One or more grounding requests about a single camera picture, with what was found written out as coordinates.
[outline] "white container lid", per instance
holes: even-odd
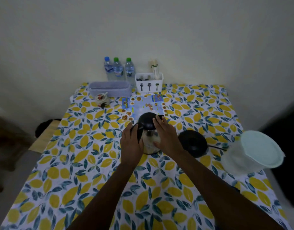
[[[245,131],[241,144],[247,156],[265,167],[275,168],[283,162],[284,154],[279,145],[259,131]]]

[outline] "plastic container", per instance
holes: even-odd
[[[110,58],[108,56],[104,58],[104,69],[106,71],[108,81],[114,81],[115,80],[114,69],[113,69],[112,63],[110,62]]]
[[[153,92],[161,92],[162,85],[164,80],[163,73],[159,73],[161,80],[154,79],[154,73],[136,73],[135,74],[135,82],[137,92],[141,93],[153,93]],[[151,77],[150,81],[137,81],[137,79],[143,77],[143,79],[147,79],[148,76]]]
[[[232,175],[242,175],[265,168],[276,168],[284,153],[269,136],[259,131],[245,131],[222,156],[224,169]]]
[[[106,92],[108,97],[130,97],[132,94],[128,81],[95,81],[88,85],[88,90],[93,97]]]
[[[114,58],[114,64],[113,64],[113,69],[115,73],[115,80],[116,81],[125,81],[125,76],[124,76],[124,67],[120,63],[118,57]]]
[[[130,84],[135,87],[135,85],[136,85],[136,83],[135,83],[135,67],[134,67],[134,64],[131,61],[130,57],[127,58],[127,61],[125,64],[125,72],[126,72],[126,76],[127,76],[126,77],[127,81],[129,81]]]

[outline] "hand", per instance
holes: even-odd
[[[161,138],[160,143],[153,142],[154,146],[162,150],[162,152],[170,157],[174,157],[176,154],[184,151],[178,139],[176,129],[172,125],[168,124],[164,116],[161,120],[160,117],[156,115],[156,119],[153,118],[153,124]]]
[[[130,134],[131,127],[132,123],[129,123],[122,132],[122,138],[120,140],[120,146],[122,148],[121,164],[134,169],[143,155],[144,143],[143,138],[141,138],[140,143],[137,142],[138,124],[135,125]]]

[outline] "table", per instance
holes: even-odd
[[[129,123],[121,98],[100,109],[83,83],[24,187],[3,228],[62,230],[82,212],[120,163],[119,140]],[[199,131],[208,144],[228,148],[243,128],[222,85],[163,85],[167,119],[177,132]],[[263,170],[234,177],[224,152],[209,148],[198,160],[291,229]],[[163,153],[143,155],[116,207],[110,229],[215,229],[214,216],[179,166]]]

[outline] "lemon print tablecloth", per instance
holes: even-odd
[[[62,230],[82,212],[120,163],[121,98],[101,109],[87,83],[71,105],[3,221],[2,229]],[[228,148],[242,133],[221,85],[163,85],[167,119],[177,132],[192,129],[210,145]],[[198,160],[291,229],[263,170],[240,177],[224,171],[222,150]],[[182,169],[163,153],[143,155],[116,207],[110,229],[215,229],[214,216]]]

